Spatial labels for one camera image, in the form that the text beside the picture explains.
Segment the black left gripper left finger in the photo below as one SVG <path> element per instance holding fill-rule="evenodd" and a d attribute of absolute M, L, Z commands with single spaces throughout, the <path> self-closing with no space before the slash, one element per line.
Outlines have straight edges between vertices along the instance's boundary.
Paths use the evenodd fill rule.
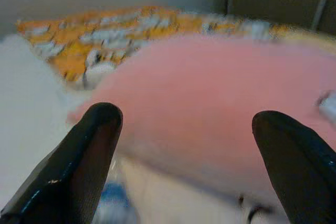
<path fill-rule="evenodd" d="M 5 205 L 1 223 L 91 223 L 122 123 L 117 106 L 91 106 Z"/>

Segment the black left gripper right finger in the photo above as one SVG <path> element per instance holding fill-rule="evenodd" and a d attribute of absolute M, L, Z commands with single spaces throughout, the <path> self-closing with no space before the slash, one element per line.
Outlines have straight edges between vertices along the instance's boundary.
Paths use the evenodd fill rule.
<path fill-rule="evenodd" d="M 252 130 L 269 179 L 291 223 L 335 223 L 335 151 L 311 128 L 261 111 Z"/>

